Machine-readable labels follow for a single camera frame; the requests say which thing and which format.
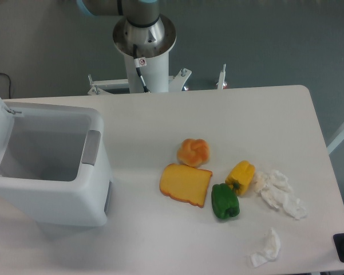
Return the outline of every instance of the crumpled tissue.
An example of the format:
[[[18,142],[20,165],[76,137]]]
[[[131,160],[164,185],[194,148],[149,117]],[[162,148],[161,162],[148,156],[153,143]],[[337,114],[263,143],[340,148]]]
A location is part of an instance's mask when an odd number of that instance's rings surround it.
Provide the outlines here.
[[[255,268],[265,264],[268,261],[274,261],[279,255],[281,242],[275,229],[271,228],[266,238],[266,244],[263,250],[251,255],[251,261]]]
[[[303,202],[294,195],[294,190],[288,183],[288,178],[278,170],[271,173],[257,171],[254,175],[254,190],[261,194],[268,205],[275,209],[281,207],[295,219],[306,217],[307,210]]]

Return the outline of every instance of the warning sticker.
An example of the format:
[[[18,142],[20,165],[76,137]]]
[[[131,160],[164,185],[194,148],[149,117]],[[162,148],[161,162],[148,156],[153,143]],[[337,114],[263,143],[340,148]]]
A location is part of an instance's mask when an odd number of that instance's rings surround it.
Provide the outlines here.
[[[134,62],[135,62],[135,66],[137,68],[144,67],[147,65],[147,59],[145,57],[140,57],[140,58],[134,59]]]

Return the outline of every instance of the green bell pepper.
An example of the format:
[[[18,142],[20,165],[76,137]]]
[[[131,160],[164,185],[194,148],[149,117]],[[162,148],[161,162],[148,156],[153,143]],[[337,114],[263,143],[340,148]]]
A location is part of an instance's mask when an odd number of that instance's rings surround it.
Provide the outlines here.
[[[226,183],[212,186],[211,203],[213,212],[219,219],[227,219],[239,214],[238,198]]]

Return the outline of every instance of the bread slice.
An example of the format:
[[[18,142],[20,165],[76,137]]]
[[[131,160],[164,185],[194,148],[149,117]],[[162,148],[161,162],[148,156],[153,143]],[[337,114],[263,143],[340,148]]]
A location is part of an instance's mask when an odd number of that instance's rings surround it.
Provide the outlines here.
[[[202,208],[211,176],[211,171],[173,163],[164,169],[159,188],[172,199]]]

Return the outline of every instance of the table surface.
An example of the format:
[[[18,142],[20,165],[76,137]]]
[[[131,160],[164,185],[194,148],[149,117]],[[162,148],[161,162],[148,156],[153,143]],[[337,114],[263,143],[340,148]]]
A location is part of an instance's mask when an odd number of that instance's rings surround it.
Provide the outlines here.
[[[308,90],[303,86],[16,100],[97,109],[114,173],[108,222],[84,228],[39,224],[0,198],[0,274],[287,274],[344,270],[332,239],[344,206]],[[185,138],[209,142],[201,168],[213,177],[204,208],[159,191]],[[237,219],[218,221],[211,188],[247,159],[288,176],[308,217],[270,209],[252,190]],[[254,269],[270,227],[278,259]]]

